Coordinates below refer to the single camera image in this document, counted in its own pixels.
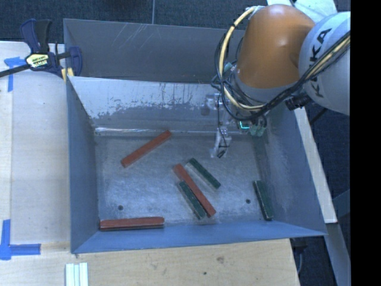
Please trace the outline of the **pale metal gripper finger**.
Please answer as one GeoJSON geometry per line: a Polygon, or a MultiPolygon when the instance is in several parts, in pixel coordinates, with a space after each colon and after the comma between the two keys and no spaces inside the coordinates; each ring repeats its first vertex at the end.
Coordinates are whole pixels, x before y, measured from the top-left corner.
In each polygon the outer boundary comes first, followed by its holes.
{"type": "Polygon", "coordinates": [[[217,111],[220,104],[220,94],[207,94],[201,104],[201,115],[208,116],[212,111],[217,111]]]}
{"type": "Polygon", "coordinates": [[[210,149],[211,158],[223,158],[227,156],[232,137],[227,127],[218,127],[215,134],[214,146],[210,149]]]}

